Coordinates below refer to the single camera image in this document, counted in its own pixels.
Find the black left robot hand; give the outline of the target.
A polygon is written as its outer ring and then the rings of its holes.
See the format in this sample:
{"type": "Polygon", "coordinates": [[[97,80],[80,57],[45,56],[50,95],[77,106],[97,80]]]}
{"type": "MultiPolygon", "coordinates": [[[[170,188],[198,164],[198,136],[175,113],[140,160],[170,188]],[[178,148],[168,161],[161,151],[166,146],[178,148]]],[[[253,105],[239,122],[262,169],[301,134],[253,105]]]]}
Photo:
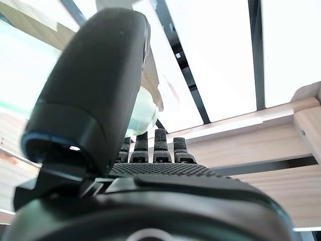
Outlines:
{"type": "Polygon", "coordinates": [[[3,240],[296,240],[284,209],[238,179],[196,163],[183,138],[155,132],[154,161],[125,163],[125,133],[150,25],[109,8],[90,18],[49,75],[21,137],[42,166],[15,189],[3,240]]]}

